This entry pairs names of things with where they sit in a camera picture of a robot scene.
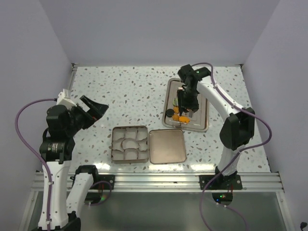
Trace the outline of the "orange flower cookie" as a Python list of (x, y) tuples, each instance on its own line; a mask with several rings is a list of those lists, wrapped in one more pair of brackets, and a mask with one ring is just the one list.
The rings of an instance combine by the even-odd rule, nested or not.
[(178, 107), (174, 107), (173, 110), (174, 110), (174, 113), (176, 113), (176, 114), (179, 113), (179, 108)]

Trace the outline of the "orange animal cookie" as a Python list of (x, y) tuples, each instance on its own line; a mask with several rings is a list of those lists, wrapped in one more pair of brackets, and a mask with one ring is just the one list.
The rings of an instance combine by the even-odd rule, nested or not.
[(190, 119), (188, 117), (186, 117), (186, 116), (180, 116), (179, 117), (179, 122), (188, 124), (190, 122)]

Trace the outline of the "orange swirl cookie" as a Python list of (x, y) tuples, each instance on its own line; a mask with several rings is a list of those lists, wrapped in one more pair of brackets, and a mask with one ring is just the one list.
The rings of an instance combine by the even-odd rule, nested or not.
[(179, 115), (178, 115), (178, 114), (174, 114), (174, 115), (172, 116), (172, 120), (173, 120), (173, 121), (179, 121)]

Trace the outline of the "black sandwich cookie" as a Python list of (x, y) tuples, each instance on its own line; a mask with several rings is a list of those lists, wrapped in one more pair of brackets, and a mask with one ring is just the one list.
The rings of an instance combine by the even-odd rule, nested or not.
[(174, 110), (173, 109), (167, 109), (166, 110), (166, 116), (167, 117), (172, 117), (174, 115)]

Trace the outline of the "green round cookie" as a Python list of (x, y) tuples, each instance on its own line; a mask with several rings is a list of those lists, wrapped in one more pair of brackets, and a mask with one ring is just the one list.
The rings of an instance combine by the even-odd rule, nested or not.
[(173, 106), (178, 106), (178, 99), (174, 98), (174, 100), (173, 100)]

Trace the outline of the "metal tongs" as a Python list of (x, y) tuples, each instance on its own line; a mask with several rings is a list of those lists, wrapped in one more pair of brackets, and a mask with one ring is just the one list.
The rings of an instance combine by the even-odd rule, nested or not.
[(173, 100), (173, 106), (181, 107), (181, 95), (183, 92), (183, 88), (179, 87), (176, 91), (176, 97)]

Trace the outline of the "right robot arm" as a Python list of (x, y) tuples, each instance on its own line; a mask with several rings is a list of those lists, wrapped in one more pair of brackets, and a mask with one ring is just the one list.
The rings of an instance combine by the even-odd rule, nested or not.
[(178, 75), (183, 83), (182, 89), (177, 92), (180, 114), (197, 112), (199, 109), (197, 97), (202, 95), (209, 100), (223, 119), (219, 133), (223, 152), (211, 183), (220, 189), (225, 189), (237, 174), (240, 151), (254, 136), (255, 112), (251, 107), (243, 108), (224, 90), (220, 90), (213, 73), (206, 67), (194, 70), (187, 64), (180, 68)]

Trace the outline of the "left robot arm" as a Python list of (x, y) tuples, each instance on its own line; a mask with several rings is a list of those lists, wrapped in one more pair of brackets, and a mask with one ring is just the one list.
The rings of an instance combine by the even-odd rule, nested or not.
[(109, 106), (96, 103), (86, 96), (81, 101), (85, 111), (70, 98), (59, 94), (56, 105), (47, 110), (48, 127), (43, 133), (39, 153), (43, 159), (43, 204), (38, 222), (39, 231), (79, 231), (80, 213), (89, 189), (101, 183), (95, 165), (79, 166), (67, 190), (68, 173), (75, 146), (74, 136), (86, 130), (104, 116)]

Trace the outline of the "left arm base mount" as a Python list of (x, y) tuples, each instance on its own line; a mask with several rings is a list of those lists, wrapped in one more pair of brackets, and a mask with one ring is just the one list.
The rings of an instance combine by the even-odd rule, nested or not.
[(108, 192), (114, 189), (116, 176), (112, 174), (103, 174), (98, 177), (98, 184), (94, 187), (101, 192)]

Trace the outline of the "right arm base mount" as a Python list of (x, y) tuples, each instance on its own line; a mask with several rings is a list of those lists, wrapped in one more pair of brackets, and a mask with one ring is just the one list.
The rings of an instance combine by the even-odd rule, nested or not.
[[(203, 190), (204, 187), (209, 183), (209, 181), (214, 178), (214, 175), (199, 175), (199, 185), (200, 189)], [(242, 180), (240, 175), (235, 174), (233, 176), (223, 176), (220, 175), (212, 183), (210, 183), (206, 190), (242, 190)]]

